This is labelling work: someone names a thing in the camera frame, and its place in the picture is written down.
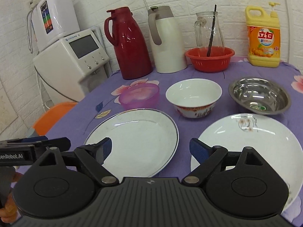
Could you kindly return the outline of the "person's left hand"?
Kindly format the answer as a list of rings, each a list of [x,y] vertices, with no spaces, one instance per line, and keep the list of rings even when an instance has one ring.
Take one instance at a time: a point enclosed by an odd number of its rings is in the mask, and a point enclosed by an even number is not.
[[[11,193],[8,195],[7,201],[0,211],[3,223],[14,223],[17,220],[18,210]]]

